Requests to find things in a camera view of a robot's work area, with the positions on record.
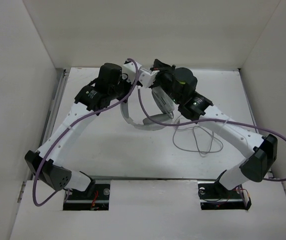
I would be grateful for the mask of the white grey headphones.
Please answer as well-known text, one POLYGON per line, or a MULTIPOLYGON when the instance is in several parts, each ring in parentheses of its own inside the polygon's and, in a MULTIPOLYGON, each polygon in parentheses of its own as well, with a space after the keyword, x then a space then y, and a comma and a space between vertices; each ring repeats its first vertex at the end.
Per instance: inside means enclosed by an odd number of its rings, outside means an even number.
MULTIPOLYGON (((151 90, 150 103, 153 103, 153 112, 149 114, 150 118, 154 121, 163 124, 171 124, 174 118, 174 102, 170 97, 161 89, 160 86, 154 87, 151 90)), ((163 129, 165 126, 151 121, 148 117, 144 117, 141 122, 136 122, 129 115, 128 102, 123 102, 120 105, 120 111, 124 120, 132 125, 134 128, 143 131, 157 131, 163 129)))

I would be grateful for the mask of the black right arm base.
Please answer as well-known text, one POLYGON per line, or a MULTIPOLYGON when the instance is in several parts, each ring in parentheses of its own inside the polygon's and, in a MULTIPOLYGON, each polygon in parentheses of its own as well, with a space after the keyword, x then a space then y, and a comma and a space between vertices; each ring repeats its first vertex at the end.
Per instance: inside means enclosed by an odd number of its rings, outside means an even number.
POLYGON ((249 192, 242 185, 227 190, 216 185, 213 181, 198 182, 198 196, 201 210, 245 210, 252 206, 249 192))

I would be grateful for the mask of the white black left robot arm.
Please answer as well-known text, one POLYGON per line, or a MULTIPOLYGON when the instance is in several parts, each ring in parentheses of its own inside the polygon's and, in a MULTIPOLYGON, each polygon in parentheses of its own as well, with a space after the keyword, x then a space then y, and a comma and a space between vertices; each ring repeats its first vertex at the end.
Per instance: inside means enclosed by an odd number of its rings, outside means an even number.
POLYGON ((87 126, 102 112, 125 102, 139 77, 138 64, 130 59, 123 66, 105 63, 98 77, 85 85, 74 98, 70 111, 48 140, 36 151, 28 151, 25 161, 36 180, 54 191, 74 189, 90 198, 94 180, 84 173, 64 168, 66 156, 87 126))

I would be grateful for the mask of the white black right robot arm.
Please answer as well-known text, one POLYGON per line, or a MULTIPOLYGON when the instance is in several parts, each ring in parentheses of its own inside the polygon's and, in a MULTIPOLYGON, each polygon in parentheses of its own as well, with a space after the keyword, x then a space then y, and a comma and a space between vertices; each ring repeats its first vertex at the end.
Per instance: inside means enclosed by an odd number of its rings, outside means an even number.
POLYGON ((226 197, 247 181, 259 183, 264 179, 277 158, 278 139, 273 134, 263 136, 232 124, 232 119, 211 100, 196 92, 198 80, 188 68, 155 59, 151 70, 157 71, 154 86, 178 105, 183 117, 213 131, 244 156, 244 160, 217 178, 214 191, 218 196, 226 197))

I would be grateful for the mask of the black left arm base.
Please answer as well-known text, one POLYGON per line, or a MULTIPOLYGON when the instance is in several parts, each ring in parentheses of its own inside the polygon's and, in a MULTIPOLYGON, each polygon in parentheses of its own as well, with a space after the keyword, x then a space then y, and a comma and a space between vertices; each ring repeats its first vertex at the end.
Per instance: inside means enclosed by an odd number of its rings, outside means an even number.
POLYGON ((111 180, 99 179, 90 196, 84 192, 70 190, 65 193, 64 211, 108 211, 111 180))

